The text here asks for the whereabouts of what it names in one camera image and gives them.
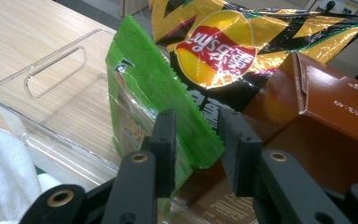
chip bag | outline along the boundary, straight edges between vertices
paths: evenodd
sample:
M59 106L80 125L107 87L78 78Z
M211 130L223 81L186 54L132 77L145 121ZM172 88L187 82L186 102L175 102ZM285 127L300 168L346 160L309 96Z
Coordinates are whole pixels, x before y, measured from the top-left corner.
M358 16L247 9L222 0L149 0L154 40L213 128L242 111L292 51L327 63L358 37Z
M108 90L117 151L138 150L158 112L177 116L176 187L193 169L212 166L224 152L215 132L149 35L132 18L119 26L106 57Z

clear plastic container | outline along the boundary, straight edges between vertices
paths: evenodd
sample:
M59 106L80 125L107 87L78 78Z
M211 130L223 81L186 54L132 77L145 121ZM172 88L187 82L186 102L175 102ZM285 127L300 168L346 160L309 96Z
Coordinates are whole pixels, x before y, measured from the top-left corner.
M0 81L8 126L62 183L91 189L117 174L105 64L113 35L95 30Z

cardboard box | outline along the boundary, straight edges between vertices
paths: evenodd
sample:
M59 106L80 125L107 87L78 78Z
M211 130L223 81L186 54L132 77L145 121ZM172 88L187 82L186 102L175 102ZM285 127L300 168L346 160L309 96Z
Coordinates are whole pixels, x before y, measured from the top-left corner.
M265 148L291 153L322 186L358 183L358 80L293 52L242 114Z

gray floor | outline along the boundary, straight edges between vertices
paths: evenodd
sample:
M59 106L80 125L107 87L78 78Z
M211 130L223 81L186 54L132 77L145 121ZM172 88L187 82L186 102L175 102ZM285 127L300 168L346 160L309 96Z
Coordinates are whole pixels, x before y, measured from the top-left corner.
M121 0L56 0L57 3L98 21L112 29L117 29L123 18L120 16ZM142 27L152 35L151 12L148 7L132 15Z

wooden surface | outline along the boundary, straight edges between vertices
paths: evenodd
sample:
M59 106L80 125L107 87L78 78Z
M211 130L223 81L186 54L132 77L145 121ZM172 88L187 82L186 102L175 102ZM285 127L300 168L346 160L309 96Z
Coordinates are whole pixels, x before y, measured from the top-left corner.
M52 0L0 0L0 80L98 28L114 32Z

